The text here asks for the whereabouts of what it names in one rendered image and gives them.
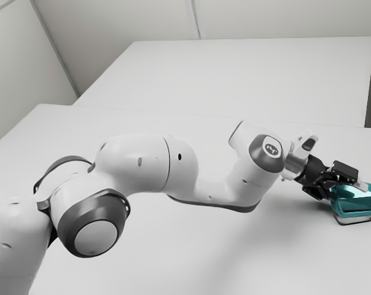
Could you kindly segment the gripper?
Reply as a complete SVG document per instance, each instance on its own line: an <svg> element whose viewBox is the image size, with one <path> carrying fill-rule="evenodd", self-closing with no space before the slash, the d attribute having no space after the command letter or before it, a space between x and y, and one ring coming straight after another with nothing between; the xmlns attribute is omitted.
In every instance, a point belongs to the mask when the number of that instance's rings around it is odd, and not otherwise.
<svg viewBox="0 0 371 295"><path fill-rule="evenodd" d="M296 182L302 186L302 191L316 200L336 201L337 193L332 188L338 185L349 185L362 192L368 191L368 184L361 181L359 171L345 163L335 160L330 167L310 155L308 163L301 174L296 177Z"/></svg>

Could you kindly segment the teal faceted mug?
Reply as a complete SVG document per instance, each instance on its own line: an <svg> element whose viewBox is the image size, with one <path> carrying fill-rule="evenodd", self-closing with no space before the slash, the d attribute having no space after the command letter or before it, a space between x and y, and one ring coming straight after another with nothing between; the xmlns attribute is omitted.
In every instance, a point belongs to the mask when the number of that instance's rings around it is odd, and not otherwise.
<svg viewBox="0 0 371 295"><path fill-rule="evenodd" d="M330 206L336 221L342 225L371 221L371 183L366 192L350 185L334 186Z"/></svg>

